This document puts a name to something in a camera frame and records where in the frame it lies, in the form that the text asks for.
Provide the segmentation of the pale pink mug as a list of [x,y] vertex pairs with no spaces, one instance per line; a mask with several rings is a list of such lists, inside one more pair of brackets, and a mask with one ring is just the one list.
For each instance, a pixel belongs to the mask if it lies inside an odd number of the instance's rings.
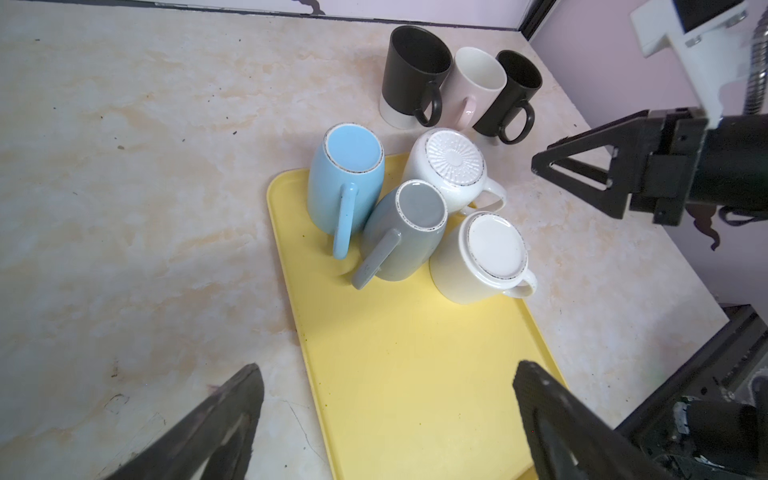
[[461,47],[443,82],[440,128],[464,131],[485,114],[507,84],[507,74],[489,53]]

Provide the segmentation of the black mug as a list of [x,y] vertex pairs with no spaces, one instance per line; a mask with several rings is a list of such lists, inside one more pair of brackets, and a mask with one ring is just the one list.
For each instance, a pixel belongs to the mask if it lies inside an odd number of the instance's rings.
[[[486,137],[497,137],[506,145],[515,145],[522,142],[534,126],[536,114],[531,99],[542,87],[543,79],[534,63],[516,51],[502,50],[496,60],[506,73],[507,84],[473,129]],[[510,139],[506,128],[521,111],[525,112],[525,124],[522,131]]]

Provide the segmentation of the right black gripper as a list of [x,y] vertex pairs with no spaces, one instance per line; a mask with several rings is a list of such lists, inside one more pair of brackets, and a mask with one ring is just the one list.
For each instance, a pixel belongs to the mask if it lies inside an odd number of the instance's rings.
[[[531,171],[614,219],[629,209],[663,226],[681,223],[708,120],[699,108],[642,110],[565,137],[537,153]],[[610,146],[609,166],[576,154]]]

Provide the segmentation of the grey mug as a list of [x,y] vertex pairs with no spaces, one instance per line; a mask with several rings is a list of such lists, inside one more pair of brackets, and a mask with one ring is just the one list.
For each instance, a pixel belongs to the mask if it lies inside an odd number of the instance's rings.
[[362,263],[352,285],[363,289],[373,278],[402,281],[436,250],[447,225],[445,199],[432,184],[407,180],[375,206],[363,229]]

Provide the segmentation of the cream white mug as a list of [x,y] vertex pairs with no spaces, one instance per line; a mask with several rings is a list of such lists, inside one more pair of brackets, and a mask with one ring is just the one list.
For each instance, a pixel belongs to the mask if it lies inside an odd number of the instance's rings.
[[538,280],[519,230],[504,217],[477,211],[447,234],[429,261],[433,283],[448,300],[468,305],[494,296],[526,298]]

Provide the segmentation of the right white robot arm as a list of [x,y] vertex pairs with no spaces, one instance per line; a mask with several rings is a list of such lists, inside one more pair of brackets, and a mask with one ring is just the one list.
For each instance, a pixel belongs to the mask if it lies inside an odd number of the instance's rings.
[[[531,168],[610,217],[630,210],[676,226],[690,214],[714,237],[714,217],[731,226],[767,217],[767,118],[710,127],[691,108],[644,110],[549,145]],[[767,325],[748,305],[727,315],[617,428],[621,449],[656,475],[767,475]]]

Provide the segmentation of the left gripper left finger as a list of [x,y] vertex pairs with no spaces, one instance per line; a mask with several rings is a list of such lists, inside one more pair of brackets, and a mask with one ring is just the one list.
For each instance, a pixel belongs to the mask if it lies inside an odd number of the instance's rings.
[[243,479],[265,396],[259,366],[247,364],[111,479]]

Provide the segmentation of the dark green white-bottom mug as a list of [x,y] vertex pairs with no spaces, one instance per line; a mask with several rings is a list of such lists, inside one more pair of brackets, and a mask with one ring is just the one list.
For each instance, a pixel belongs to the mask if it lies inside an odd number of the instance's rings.
[[434,127],[441,120],[440,87],[453,64],[448,46],[435,34],[402,25],[390,35],[379,111],[398,129]]

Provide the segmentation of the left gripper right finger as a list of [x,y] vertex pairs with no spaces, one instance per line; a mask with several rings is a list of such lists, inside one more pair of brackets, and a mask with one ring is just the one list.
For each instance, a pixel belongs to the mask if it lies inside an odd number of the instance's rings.
[[539,364],[518,364],[513,388],[540,479],[669,479]]

